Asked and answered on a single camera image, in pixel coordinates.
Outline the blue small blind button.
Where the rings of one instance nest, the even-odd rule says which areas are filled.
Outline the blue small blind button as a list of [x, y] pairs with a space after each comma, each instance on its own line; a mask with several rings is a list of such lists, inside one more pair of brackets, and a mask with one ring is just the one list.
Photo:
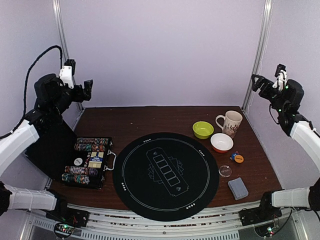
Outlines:
[[231, 159], [231, 160], [234, 160], [237, 155], [238, 155], [238, 154], [237, 154], [236, 152], [235, 152], [235, 153], [232, 153], [230, 159]]

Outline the orange big blind button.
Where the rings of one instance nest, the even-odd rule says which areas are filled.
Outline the orange big blind button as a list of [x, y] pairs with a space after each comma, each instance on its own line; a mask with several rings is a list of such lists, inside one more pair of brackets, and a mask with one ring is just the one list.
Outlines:
[[240, 154], [237, 154], [235, 157], [234, 157], [234, 161], [238, 164], [241, 164], [244, 162], [244, 157]]

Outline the clear acrylic dealer puck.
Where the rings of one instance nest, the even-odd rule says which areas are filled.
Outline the clear acrylic dealer puck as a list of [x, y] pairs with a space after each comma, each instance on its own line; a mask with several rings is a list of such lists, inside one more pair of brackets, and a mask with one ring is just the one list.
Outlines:
[[232, 175], [232, 169], [229, 165], [222, 165], [218, 169], [219, 175], [224, 178], [228, 178]]

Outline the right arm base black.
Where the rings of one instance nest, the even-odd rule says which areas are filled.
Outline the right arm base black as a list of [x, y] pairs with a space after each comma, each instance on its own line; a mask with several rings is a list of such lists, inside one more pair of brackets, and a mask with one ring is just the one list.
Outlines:
[[244, 208], [239, 212], [242, 226], [259, 224], [282, 216], [281, 209], [272, 205], [272, 193], [272, 191], [265, 192], [258, 207]]

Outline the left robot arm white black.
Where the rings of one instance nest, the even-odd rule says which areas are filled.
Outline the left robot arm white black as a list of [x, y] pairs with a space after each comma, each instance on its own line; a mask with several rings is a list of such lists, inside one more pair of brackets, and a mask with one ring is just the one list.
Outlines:
[[[63, 122], [62, 114], [72, 102], [89, 101], [93, 80], [83, 85], [71, 85], [64, 77], [54, 73], [41, 77], [34, 84], [36, 101], [34, 108], [22, 119], [18, 128], [0, 140], [0, 172], [28, 147], [37, 142], [56, 124]], [[48, 190], [33, 190], [0, 184], [0, 212], [8, 210], [52, 211], [61, 222], [72, 218], [72, 211], [61, 197]]]

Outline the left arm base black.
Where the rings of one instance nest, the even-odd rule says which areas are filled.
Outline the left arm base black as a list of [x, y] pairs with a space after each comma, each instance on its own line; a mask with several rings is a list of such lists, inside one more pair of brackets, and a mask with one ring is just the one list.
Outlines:
[[77, 228], [87, 226], [88, 211], [70, 208], [63, 195], [51, 190], [49, 192], [56, 198], [56, 205], [54, 210], [44, 210], [46, 218]]

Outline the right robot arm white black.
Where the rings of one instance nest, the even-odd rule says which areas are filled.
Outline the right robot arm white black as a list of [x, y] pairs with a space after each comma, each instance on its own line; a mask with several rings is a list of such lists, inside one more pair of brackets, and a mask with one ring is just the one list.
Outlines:
[[[270, 102], [269, 108], [278, 113], [277, 124], [285, 134], [296, 141], [308, 154], [315, 166], [320, 168], [320, 134], [310, 120], [298, 109], [304, 96], [303, 87], [295, 80], [273, 87], [274, 83], [261, 75], [251, 76], [252, 90]], [[304, 188], [269, 191], [263, 194], [261, 206], [256, 210], [259, 220], [268, 220], [276, 208], [303, 208], [320, 210], [320, 181]]]

